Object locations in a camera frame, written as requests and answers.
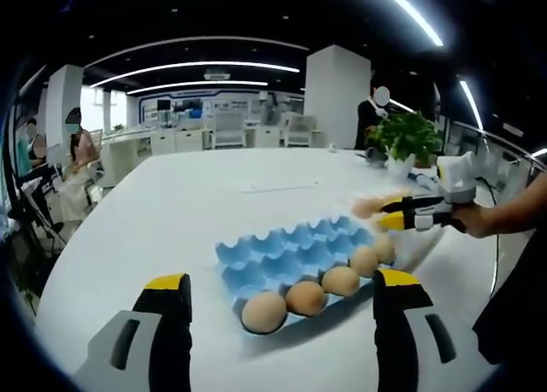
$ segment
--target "blue egg carton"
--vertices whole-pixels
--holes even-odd
[[[342,216],[336,220],[322,219],[317,225],[298,224],[292,231],[272,230],[265,238],[241,237],[232,247],[218,243],[216,254],[222,280],[232,298],[232,310],[241,319],[245,303],[253,296],[275,291],[285,298],[289,288],[301,281],[321,284],[326,271],[335,266],[348,266],[355,250],[362,245],[372,245],[373,240],[369,231]],[[360,288],[371,281],[360,278]],[[343,299],[327,293],[321,312]],[[303,319],[308,318],[288,313],[276,331]]]

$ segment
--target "black cable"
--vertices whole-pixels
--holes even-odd
[[[492,200],[494,201],[494,205],[497,205],[496,196],[494,195],[494,190],[492,189],[490,183],[488,183],[488,180],[484,177],[477,177],[477,181],[480,181],[483,184],[486,184],[486,187],[488,187],[488,191],[490,191],[490,195],[492,197]],[[490,298],[494,296],[494,289],[497,285],[497,273],[499,271],[499,234],[496,234],[496,270],[494,271],[494,284],[492,285],[492,292],[490,293]]]

